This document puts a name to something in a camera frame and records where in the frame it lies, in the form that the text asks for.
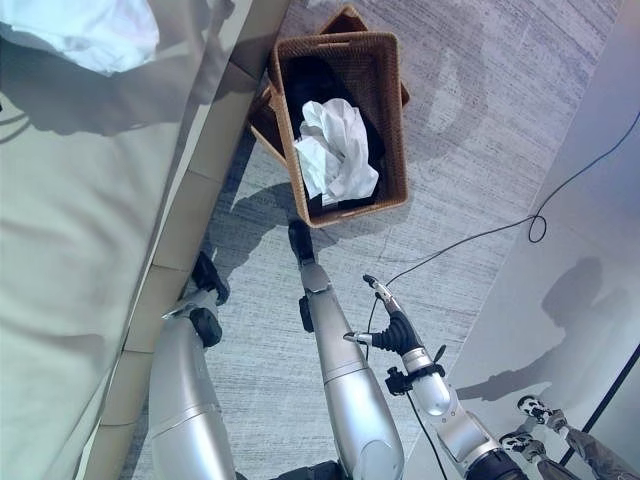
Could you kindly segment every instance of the bed sheet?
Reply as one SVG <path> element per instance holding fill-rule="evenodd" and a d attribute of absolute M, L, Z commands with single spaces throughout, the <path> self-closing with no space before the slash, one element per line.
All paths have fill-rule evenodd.
<path fill-rule="evenodd" d="M 2 478 L 73 477 L 250 3 L 150 2 L 157 59 L 110 78 L 0 44 Z"/>

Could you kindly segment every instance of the laundry basket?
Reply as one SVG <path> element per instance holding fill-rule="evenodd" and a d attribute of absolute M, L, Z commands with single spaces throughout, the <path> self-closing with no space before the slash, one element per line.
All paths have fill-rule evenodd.
<path fill-rule="evenodd" d="M 344 5 L 327 23 L 318 31 L 318 35 L 346 32 L 366 32 L 369 28 L 364 19 L 353 5 Z M 404 108 L 411 96 L 403 83 L 400 84 L 402 107 Z M 271 84 L 264 88 L 256 97 L 249 110 L 247 123 L 249 130 L 262 146 L 282 165 L 287 166 L 284 158 L 284 149 L 278 130 L 278 121 L 274 108 L 274 100 L 271 95 Z"/>
<path fill-rule="evenodd" d="M 385 154 L 374 203 L 352 209 L 311 215 L 284 94 L 288 66 L 296 57 L 319 57 L 333 69 L 353 96 L 358 108 L 382 137 Z M 269 64 L 272 105 L 276 113 L 286 167 L 296 208 L 311 227 L 397 207 L 407 200 L 408 188 L 402 142 L 402 102 L 398 73 L 398 42 L 390 33 L 336 33 L 282 39 L 276 42 Z"/>

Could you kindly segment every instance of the white wall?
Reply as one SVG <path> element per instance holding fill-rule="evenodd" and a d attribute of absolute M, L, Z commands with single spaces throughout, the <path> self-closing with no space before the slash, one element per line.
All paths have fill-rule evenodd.
<path fill-rule="evenodd" d="M 639 52 L 640 2 L 627 0 L 535 205 L 630 125 L 640 109 Z M 515 403 L 526 393 L 582 428 L 640 342 L 640 127 L 544 215 L 547 237 L 532 245 L 522 229 L 450 377 L 498 437 L 525 420 Z M 635 422 L 624 432 L 637 441 L 637 411 L 621 421 Z M 559 460 L 566 444 L 533 431 Z M 432 458 L 421 438 L 406 478 L 438 478 Z"/>

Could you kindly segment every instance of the gray carpet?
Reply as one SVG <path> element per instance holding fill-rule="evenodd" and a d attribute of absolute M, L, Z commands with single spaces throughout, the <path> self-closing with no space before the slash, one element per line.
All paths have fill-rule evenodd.
<path fill-rule="evenodd" d="M 335 1 L 294 1 L 282 35 L 316 30 Z M 470 234 L 527 214 L 562 143 L 615 20 L 618 0 L 356 1 L 372 28 L 402 45 L 410 180 L 406 206 L 313 232 L 352 326 L 364 329 L 368 272 L 389 279 Z M 249 479 L 335 458 L 313 336 L 286 236 L 294 214 L 286 171 L 243 137 L 207 246 L 232 288 L 221 344 L 207 362 Z M 394 284 L 433 352 L 453 365 L 515 237 L 506 231 L 443 255 Z M 381 312 L 374 328 L 384 324 Z M 382 381 L 399 361 L 374 352 Z M 409 455 L 418 435 L 408 402 L 389 404 Z M 123 478 L 151 479 L 143 417 Z"/>

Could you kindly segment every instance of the black cable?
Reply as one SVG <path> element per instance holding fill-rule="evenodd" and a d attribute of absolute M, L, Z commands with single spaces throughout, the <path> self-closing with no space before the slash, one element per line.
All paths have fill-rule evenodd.
<path fill-rule="evenodd" d="M 615 145 L 613 145 L 613 147 L 611 147 L 609 150 L 607 150 L 602 155 L 598 156 L 595 160 L 589 162 L 586 166 L 584 166 L 583 168 L 578 170 L 576 173 L 574 173 L 568 179 L 566 179 L 564 182 L 562 182 L 560 185 L 558 185 L 549 195 L 547 195 L 545 197 L 545 199 L 542 201 L 542 203 L 540 204 L 540 206 L 536 210 L 536 213 L 534 213 L 533 215 L 528 215 L 527 217 L 523 218 L 522 220 L 519 220 L 519 221 L 514 222 L 514 223 L 510 223 L 509 225 L 504 225 L 502 227 L 494 228 L 492 230 L 487 230 L 485 232 L 478 233 L 476 235 L 472 235 L 472 236 L 467 237 L 467 238 L 463 238 L 462 240 L 460 240 L 460 241 L 458 241 L 456 243 L 453 243 L 453 244 L 449 245 L 448 247 L 443 248 L 442 250 L 438 250 L 437 252 L 431 254 L 426 259 L 420 261 L 419 263 L 417 263 L 413 267 L 408 268 L 407 270 L 404 270 L 403 272 L 400 272 L 395 277 L 393 277 L 391 280 L 389 280 L 386 285 L 387 286 L 391 285 L 393 282 L 395 282 L 398 278 L 402 277 L 403 275 L 406 275 L 407 273 L 410 273 L 410 272 L 414 271 L 415 269 L 420 268 L 421 266 L 425 265 L 426 263 L 430 262 L 431 260 L 434 260 L 434 259 L 438 258 L 443 253 L 446 253 L 449 250 L 451 250 L 451 249 L 453 249 L 453 248 L 455 248 L 455 247 L 457 247 L 459 245 L 462 245 L 463 243 L 467 243 L 467 242 L 469 242 L 471 240 L 475 240 L 476 238 L 484 237 L 485 235 L 490 235 L 492 233 L 497 233 L 497 232 L 500 232 L 502 230 L 507 230 L 509 228 L 517 227 L 518 225 L 521 225 L 521 224 L 523 224 L 525 222 L 528 222 L 528 221 L 531 221 L 531 223 L 529 224 L 529 233 L 528 233 L 529 242 L 531 242 L 531 243 L 540 242 L 547 234 L 547 219 L 544 218 L 543 215 L 541 215 L 542 209 L 547 205 L 547 203 L 549 203 L 549 201 L 558 192 L 560 192 L 569 183 L 571 183 L 577 177 L 579 177 L 580 175 L 585 173 L 587 170 L 589 170 L 590 168 L 594 167 L 595 165 L 600 163 L 602 160 L 607 158 L 614 151 L 616 151 L 618 149 L 618 147 L 622 144 L 622 142 L 624 142 L 627 139 L 627 137 L 631 134 L 632 130 L 635 128 L 635 126 L 638 123 L 639 119 L 640 119 L 640 111 L 636 114 L 636 118 L 631 123 L 631 126 L 629 126 L 629 128 L 624 133 L 624 135 L 622 135 L 622 137 L 620 137 L 620 139 L 615 143 Z M 542 222 L 542 232 L 540 233 L 539 237 L 534 238 L 533 237 L 533 226 L 536 224 L 537 221 L 541 221 Z M 367 333 L 371 332 L 371 322 L 373 321 L 373 314 L 374 314 L 374 312 L 376 310 L 376 305 L 377 304 L 378 304 L 378 298 L 375 299 L 375 301 L 373 302 L 373 307 L 371 308 L 371 315 L 369 315 L 369 323 L 367 325 Z M 368 345 L 367 345 L 365 358 L 367 359 L 367 361 L 369 360 L 369 346 Z M 431 441 L 431 438 L 429 437 L 429 434 L 427 433 L 427 430 L 424 427 L 424 425 L 422 423 L 422 420 L 420 419 L 420 416 L 418 415 L 418 411 L 416 410 L 416 407 L 413 404 L 413 400 L 409 396 L 408 393 L 407 393 L 407 397 L 409 397 L 409 402 L 411 403 L 411 408 L 413 409 L 413 413 L 415 413 L 416 418 L 418 419 L 418 422 L 420 423 L 420 426 L 422 427 L 422 431 L 427 436 L 427 440 L 429 440 L 429 443 L 431 444 L 431 448 L 433 449 L 433 453 L 435 454 L 436 459 L 438 460 L 438 465 L 440 466 L 440 470 L 442 471 L 442 476 L 446 480 L 447 476 L 444 473 L 444 469 L 442 468 L 442 463 L 440 463 L 440 457 L 438 456 L 438 452 L 436 451 L 436 448 L 435 448 L 433 442 Z"/>
<path fill-rule="evenodd" d="M 407 392 L 407 398 L 409 399 L 409 403 L 411 404 L 411 409 L 413 410 L 413 413 L 416 416 L 416 419 L 418 420 L 418 423 L 420 424 L 420 428 L 422 428 L 422 431 L 424 432 L 425 436 L 427 437 L 427 440 L 429 440 L 429 444 L 431 445 L 431 449 L 433 450 L 433 454 L 436 456 L 436 460 L 438 461 L 438 466 L 440 467 L 440 472 L 442 472 L 442 477 L 444 478 L 444 480 L 449 480 L 447 478 L 447 474 L 444 472 L 444 467 L 442 466 L 442 462 L 440 461 L 440 455 L 438 455 L 438 451 L 436 450 L 436 446 L 433 444 L 433 440 L 431 440 L 431 437 L 429 436 L 429 433 L 427 432 L 427 429 L 424 426 L 424 423 L 422 423 L 422 419 L 420 418 L 420 415 L 418 414 L 418 410 L 416 409 L 415 404 L 413 403 L 413 398 L 411 398 L 411 395 L 409 395 L 409 393 Z"/>

